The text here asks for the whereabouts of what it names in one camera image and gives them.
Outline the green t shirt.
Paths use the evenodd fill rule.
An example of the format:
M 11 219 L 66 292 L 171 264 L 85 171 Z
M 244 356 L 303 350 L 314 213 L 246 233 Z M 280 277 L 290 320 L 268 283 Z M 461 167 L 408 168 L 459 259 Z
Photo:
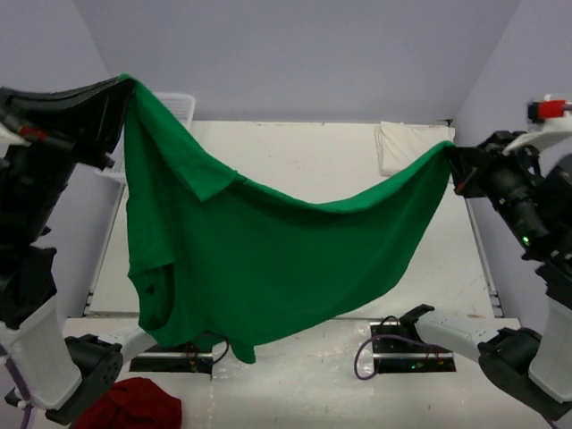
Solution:
M 124 122 L 129 272 L 159 344 L 225 337 L 242 362 L 392 290 L 442 201 L 444 140 L 357 195 L 309 203 L 209 155 L 137 82 Z

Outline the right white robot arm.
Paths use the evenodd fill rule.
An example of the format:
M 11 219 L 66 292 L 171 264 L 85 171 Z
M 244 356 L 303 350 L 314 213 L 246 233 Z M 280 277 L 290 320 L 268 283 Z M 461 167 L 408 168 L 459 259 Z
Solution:
M 547 420 L 571 410 L 571 158 L 542 175 L 541 132 L 496 131 L 476 147 L 447 151 L 457 195 L 487 198 L 538 263 L 550 313 L 543 333 L 497 331 L 449 317 L 428 305 L 400 318 L 400 344 L 442 348 L 475 361 L 498 389 Z

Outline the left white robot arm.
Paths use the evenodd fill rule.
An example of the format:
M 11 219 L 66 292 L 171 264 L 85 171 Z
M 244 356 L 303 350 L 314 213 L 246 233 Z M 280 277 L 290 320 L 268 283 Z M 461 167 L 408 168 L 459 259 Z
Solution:
M 155 341 L 179 349 L 186 330 L 161 322 L 154 339 L 137 326 L 101 336 L 64 337 L 52 275 L 56 251 L 37 241 L 79 164 L 113 165 L 130 98 L 131 78 L 33 93 L 1 90 L 1 362 L 14 381 L 8 404 L 69 425 L 114 384 L 122 367 Z

